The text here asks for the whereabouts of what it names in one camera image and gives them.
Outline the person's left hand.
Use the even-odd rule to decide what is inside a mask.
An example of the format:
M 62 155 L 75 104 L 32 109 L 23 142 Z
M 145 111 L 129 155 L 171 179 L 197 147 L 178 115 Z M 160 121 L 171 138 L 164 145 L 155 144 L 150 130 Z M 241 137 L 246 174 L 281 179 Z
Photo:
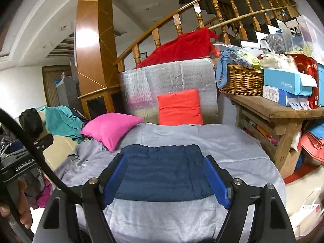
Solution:
M 18 180 L 19 203 L 17 205 L 17 209 L 20 214 L 20 222 L 25 226 L 26 229 L 30 229 L 33 220 L 32 220 L 30 207 L 24 193 L 24 190 L 26 188 L 27 188 L 26 183 L 23 180 Z

